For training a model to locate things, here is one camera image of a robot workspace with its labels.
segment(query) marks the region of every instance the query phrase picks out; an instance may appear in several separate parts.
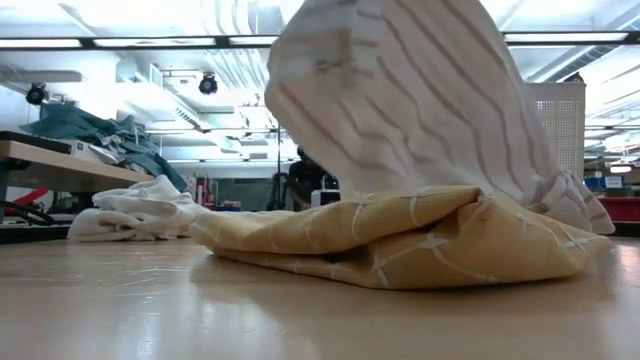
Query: white cloth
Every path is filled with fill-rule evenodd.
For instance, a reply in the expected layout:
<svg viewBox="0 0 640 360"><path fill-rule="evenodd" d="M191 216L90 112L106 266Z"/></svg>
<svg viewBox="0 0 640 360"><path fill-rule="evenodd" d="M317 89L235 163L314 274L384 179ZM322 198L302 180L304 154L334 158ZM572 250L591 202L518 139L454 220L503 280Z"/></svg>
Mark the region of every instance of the white cloth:
<svg viewBox="0 0 640 360"><path fill-rule="evenodd" d="M208 211L181 194L161 175L129 189L109 190L93 196L98 209L80 213L69 229L76 241L174 239L188 234L196 217Z"/></svg>
<svg viewBox="0 0 640 360"><path fill-rule="evenodd" d="M581 229L614 230L551 153L478 0L306 0L269 71L267 107L345 194L475 185Z"/></svg>

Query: striped fabric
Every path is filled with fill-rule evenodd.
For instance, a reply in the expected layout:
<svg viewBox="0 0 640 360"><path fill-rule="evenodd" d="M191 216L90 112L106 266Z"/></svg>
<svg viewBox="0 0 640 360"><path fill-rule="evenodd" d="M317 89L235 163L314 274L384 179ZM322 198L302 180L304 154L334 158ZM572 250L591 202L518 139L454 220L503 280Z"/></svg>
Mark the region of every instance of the striped fabric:
<svg viewBox="0 0 640 360"><path fill-rule="evenodd" d="M268 108L345 193L472 185L577 228L613 225L563 171L478 0L307 0L274 44Z"/></svg>

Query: table surface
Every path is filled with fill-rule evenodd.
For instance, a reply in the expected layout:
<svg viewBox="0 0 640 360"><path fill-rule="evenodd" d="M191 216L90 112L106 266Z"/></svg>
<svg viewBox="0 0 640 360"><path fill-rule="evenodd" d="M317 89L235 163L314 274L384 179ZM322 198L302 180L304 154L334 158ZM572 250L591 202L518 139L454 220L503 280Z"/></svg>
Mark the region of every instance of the table surface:
<svg viewBox="0 0 640 360"><path fill-rule="evenodd" d="M27 169L9 174L9 186L30 189L46 187L67 192L98 192L153 179L149 175L16 141L0 141L0 158L31 162Z"/></svg>
<svg viewBox="0 0 640 360"><path fill-rule="evenodd" d="M1 359L640 359L640 240L573 280L386 292L191 240L0 247Z"/></svg>

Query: yellow cloth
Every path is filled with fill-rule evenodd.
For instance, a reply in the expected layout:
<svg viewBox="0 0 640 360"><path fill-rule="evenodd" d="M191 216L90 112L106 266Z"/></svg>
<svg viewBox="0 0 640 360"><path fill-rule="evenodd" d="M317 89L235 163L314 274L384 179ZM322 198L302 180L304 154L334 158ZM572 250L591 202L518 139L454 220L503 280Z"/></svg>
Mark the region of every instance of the yellow cloth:
<svg viewBox="0 0 640 360"><path fill-rule="evenodd" d="M222 257L382 289L566 277L610 244L504 195L452 186L301 213L210 212L191 234Z"/></svg>

